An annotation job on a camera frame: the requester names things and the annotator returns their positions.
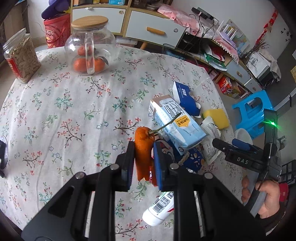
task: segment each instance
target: glass teapot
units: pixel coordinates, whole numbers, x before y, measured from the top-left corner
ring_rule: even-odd
[[[87,16],[72,22],[73,34],[65,43],[68,66],[79,74],[97,74],[109,67],[115,37],[106,28],[108,18]]]

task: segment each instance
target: metal screw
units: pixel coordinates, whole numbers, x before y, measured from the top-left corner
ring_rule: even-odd
[[[119,165],[118,164],[112,164],[111,166],[110,166],[110,169],[111,170],[117,170],[119,168]]]
[[[78,172],[75,174],[76,179],[81,179],[85,176],[84,172]]]
[[[172,163],[172,164],[170,165],[170,168],[171,168],[172,170],[176,170],[176,169],[179,168],[179,164],[178,164],[178,163]]]
[[[206,172],[206,173],[204,174],[204,176],[205,176],[206,179],[212,179],[212,178],[213,178],[213,174],[210,173],[210,172]]]

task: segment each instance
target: cabinet leg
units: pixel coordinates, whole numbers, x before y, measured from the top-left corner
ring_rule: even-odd
[[[147,42],[143,42],[140,49],[143,49],[144,50],[147,47],[147,44],[148,44]]]

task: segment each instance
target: human hand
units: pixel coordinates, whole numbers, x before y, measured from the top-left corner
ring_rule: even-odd
[[[247,176],[245,176],[242,179],[242,202],[246,202],[250,196],[251,193],[248,190],[248,185],[249,185],[249,179]],[[260,185],[260,182],[257,182],[255,185],[256,190],[258,189]],[[260,218],[268,218],[272,215],[274,215],[280,208],[279,205],[279,197],[281,195],[280,189],[279,189],[279,184],[275,181],[271,180],[266,180],[263,182],[260,192],[266,192],[266,198],[264,203],[262,204],[262,207],[258,211],[258,214],[260,215]]]

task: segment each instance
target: red trash bin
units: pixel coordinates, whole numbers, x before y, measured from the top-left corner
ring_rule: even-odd
[[[44,20],[48,48],[62,47],[71,34],[70,14],[58,14]]]

